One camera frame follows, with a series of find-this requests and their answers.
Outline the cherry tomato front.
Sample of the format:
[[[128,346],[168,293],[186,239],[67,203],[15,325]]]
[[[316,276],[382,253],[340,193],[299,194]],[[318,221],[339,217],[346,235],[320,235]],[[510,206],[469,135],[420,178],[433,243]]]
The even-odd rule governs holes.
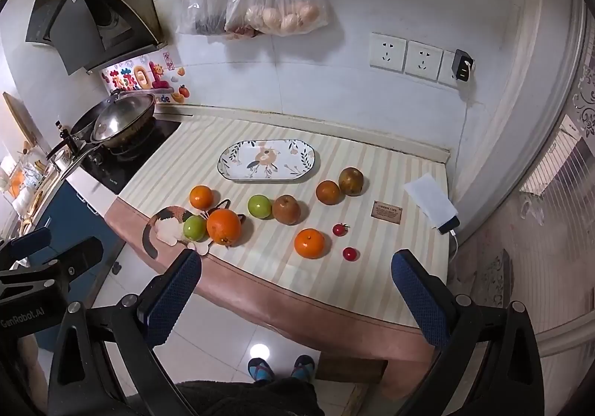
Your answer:
[[[347,247],[343,250],[343,257],[345,260],[353,262],[358,258],[358,252],[352,247]]]

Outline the black induction cooktop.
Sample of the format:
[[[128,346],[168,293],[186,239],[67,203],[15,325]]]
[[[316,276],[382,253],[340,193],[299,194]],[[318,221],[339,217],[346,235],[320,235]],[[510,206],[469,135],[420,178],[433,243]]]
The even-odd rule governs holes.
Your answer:
[[[82,168],[112,193],[119,194],[142,165],[179,127],[180,122],[152,117],[122,145],[99,147],[82,162]]]

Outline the black power bank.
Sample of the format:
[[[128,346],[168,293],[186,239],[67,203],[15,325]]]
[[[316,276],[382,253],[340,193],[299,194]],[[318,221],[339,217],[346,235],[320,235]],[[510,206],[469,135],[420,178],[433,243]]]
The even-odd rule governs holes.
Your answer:
[[[460,226],[460,220],[457,216],[452,217],[442,226],[439,226],[439,232],[444,235],[456,231],[456,228]]]

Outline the white wall socket right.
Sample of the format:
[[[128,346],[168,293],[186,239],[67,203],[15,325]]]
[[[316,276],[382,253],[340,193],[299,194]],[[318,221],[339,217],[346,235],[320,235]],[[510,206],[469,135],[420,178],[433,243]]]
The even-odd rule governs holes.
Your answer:
[[[410,76],[436,82],[444,51],[432,45],[408,41],[403,71]]]

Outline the dark orange persimmon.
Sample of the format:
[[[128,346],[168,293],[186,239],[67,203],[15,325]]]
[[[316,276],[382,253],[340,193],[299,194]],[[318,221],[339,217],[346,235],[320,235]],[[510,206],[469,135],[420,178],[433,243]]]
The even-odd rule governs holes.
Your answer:
[[[343,193],[333,180],[324,180],[317,185],[316,197],[322,204],[334,206],[340,203]]]

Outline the brown red apple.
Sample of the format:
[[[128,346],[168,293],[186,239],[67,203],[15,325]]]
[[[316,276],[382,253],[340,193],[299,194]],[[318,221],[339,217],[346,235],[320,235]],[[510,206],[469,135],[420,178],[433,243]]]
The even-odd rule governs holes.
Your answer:
[[[272,205],[272,215],[278,223],[292,226],[299,222],[302,211],[298,201],[289,194],[278,197]]]

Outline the large orange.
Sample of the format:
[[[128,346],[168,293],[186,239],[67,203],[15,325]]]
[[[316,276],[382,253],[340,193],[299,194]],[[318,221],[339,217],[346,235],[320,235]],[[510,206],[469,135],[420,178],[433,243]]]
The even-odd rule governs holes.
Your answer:
[[[232,246],[241,237],[240,217],[229,209],[215,210],[207,220],[207,232],[214,243]]]

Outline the right blue slipper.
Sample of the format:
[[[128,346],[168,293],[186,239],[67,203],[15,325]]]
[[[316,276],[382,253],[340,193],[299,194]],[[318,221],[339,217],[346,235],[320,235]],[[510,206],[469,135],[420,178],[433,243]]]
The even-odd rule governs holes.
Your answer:
[[[310,383],[316,373],[316,363],[310,355],[300,355],[293,366],[290,376],[294,379]]]

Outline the cherry tomato with stem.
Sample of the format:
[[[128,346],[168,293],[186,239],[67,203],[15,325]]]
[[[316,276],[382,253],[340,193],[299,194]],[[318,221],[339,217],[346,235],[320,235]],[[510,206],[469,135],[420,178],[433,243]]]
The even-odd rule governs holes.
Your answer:
[[[332,231],[337,237],[343,237],[348,233],[349,227],[346,224],[335,224]]]

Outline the small orange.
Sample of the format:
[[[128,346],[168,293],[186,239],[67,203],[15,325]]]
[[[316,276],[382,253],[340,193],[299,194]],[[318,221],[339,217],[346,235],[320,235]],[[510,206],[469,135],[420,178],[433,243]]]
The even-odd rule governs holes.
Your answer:
[[[194,186],[189,193],[189,202],[197,210],[208,210],[214,200],[214,192],[208,186]]]

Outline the black plug charger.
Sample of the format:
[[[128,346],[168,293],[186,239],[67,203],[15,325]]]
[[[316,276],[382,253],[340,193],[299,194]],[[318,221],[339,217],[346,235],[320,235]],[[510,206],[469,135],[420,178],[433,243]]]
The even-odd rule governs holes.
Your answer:
[[[468,82],[474,65],[474,59],[463,49],[456,49],[452,62],[452,73],[454,78],[460,82]]]

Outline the white paper sheet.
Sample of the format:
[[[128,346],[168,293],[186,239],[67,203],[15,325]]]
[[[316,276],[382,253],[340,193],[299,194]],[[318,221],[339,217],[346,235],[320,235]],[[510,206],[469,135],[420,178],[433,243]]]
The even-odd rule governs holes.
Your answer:
[[[431,174],[426,173],[417,180],[406,183],[404,190],[428,217],[434,228],[439,228],[454,216],[458,217],[458,212],[449,197]]]

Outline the small brown card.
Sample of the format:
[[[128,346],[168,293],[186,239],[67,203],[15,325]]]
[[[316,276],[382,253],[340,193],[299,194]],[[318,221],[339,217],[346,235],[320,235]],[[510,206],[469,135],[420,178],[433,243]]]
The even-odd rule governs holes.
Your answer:
[[[401,223],[402,208],[376,200],[372,206],[371,217],[380,221],[399,225]]]

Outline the floral oval ceramic plate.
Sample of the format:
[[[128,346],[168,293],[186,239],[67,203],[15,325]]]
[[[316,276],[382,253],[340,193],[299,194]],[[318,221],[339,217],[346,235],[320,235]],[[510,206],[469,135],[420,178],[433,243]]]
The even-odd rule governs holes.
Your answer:
[[[217,170],[225,180],[293,181],[315,166],[316,151],[300,139],[242,140],[219,156]]]

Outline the steel wok with lid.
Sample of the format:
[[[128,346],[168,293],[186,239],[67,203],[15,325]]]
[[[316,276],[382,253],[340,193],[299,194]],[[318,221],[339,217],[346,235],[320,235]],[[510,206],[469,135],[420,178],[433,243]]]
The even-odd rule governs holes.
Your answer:
[[[87,111],[47,153],[50,160],[65,146],[73,159],[84,158],[101,146],[116,147],[134,137],[153,117],[156,100],[150,93],[114,94]]]

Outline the colourful wall stickers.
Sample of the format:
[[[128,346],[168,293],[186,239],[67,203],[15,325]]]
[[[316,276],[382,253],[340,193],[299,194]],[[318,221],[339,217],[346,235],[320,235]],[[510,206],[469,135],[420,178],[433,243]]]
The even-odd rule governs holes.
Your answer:
[[[184,104],[191,98],[190,77],[171,48],[110,65],[100,76],[109,93],[149,93],[157,104]]]

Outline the black range hood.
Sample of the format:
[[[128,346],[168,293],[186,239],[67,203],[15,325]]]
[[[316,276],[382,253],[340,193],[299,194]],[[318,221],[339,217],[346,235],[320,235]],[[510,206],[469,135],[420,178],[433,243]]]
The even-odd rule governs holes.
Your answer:
[[[55,48],[72,75],[152,52],[163,33],[153,0],[35,0],[25,41]]]

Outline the striped cat table mat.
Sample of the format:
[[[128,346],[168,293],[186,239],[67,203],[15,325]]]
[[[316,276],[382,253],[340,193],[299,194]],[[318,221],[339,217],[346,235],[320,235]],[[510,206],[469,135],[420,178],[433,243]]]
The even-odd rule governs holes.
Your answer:
[[[242,140],[300,139],[316,151],[313,169],[299,180],[235,183],[218,173],[221,153]],[[326,206],[316,197],[324,180],[339,185],[346,167],[364,175],[362,193]],[[274,328],[300,344],[322,352],[362,359],[425,364],[432,348],[418,330],[390,276],[392,255],[414,252],[430,273],[447,274],[448,239],[405,192],[404,185],[429,173],[444,186],[443,164],[323,134],[202,116],[180,125],[142,165],[107,213],[109,225],[154,268],[173,262],[177,248],[157,238],[156,215],[167,207],[186,210],[189,193],[203,184],[228,200],[238,215],[248,200],[289,194],[299,203],[299,222],[247,217],[241,238],[232,246],[214,244],[207,257],[199,292],[209,301]],[[402,208],[399,225],[371,217],[378,200]],[[335,224],[346,224],[343,237]],[[322,258],[296,254],[293,242],[303,229],[326,240]],[[358,258],[344,259],[352,247]]]

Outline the orange tangerine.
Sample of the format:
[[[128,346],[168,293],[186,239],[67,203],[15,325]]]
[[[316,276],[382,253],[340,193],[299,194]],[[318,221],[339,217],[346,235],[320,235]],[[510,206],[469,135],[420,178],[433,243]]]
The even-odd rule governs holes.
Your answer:
[[[293,242],[296,254],[305,259],[319,259],[325,254],[326,240],[324,235],[315,229],[303,229]]]

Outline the green apple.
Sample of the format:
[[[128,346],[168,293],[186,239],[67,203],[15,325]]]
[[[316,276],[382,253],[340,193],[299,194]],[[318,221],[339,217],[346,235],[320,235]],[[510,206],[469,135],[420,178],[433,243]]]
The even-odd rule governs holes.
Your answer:
[[[183,235],[187,241],[198,242],[207,234],[207,222],[201,216],[191,215],[183,224]]]
[[[259,220],[265,220],[271,216],[272,204],[268,197],[263,194],[254,194],[248,200],[248,210],[252,217],[257,217]]]

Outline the brown green round fruit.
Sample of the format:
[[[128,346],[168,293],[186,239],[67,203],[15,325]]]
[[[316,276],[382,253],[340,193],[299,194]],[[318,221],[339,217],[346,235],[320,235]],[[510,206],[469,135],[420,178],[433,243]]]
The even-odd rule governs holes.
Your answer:
[[[339,187],[345,196],[356,197],[362,193],[364,186],[364,175],[355,167],[344,168],[339,176]]]

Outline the left blue slipper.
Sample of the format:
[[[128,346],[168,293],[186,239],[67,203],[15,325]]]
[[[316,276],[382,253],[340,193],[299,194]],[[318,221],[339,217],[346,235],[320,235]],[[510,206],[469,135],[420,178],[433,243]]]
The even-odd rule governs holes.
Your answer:
[[[272,368],[261,358],[253,358],[248,362],[248,374],[255,383],[270,383],[275,380]]]

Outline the white wall socket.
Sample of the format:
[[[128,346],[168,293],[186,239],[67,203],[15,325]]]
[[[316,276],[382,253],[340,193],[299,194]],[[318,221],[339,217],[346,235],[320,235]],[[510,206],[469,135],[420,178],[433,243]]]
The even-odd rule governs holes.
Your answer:
[[[432,45],[408,41],[403,71],[410,76],[436,82],[444,51]]]
[[[404,38],[371,32],[368,55],[370,67],[403,72],[407,45]]]

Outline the white wall socket left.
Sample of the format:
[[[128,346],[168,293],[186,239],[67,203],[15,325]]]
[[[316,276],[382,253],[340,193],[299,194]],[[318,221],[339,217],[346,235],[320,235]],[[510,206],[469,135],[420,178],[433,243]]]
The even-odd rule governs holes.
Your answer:
[[[371,32],[368,55],[370,67],[403,72],[407,45],[404,38]]]

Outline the blue slipper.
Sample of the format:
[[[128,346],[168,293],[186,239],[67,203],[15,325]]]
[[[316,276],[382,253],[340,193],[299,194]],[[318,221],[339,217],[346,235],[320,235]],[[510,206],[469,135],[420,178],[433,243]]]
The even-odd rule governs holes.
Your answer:
[[[294,379],[310,383],[316,373],[316,363],[310,355],[300,355],[293,366],[290,376]]]
[[[248,374],[255,383],[270,383],[275,380],[272,368],[261,358],[253,358],[248,362]]]

